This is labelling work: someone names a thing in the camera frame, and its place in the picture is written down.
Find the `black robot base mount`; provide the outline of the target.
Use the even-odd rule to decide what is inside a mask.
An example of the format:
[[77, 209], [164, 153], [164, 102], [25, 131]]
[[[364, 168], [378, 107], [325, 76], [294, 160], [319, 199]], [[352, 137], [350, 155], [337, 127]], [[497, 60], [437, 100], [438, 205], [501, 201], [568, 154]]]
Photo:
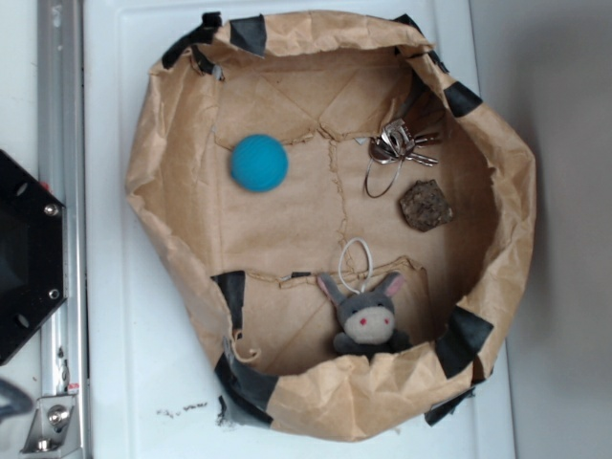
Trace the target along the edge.
[[64, 302], [64, 205], [1, 153], [1, 363]]

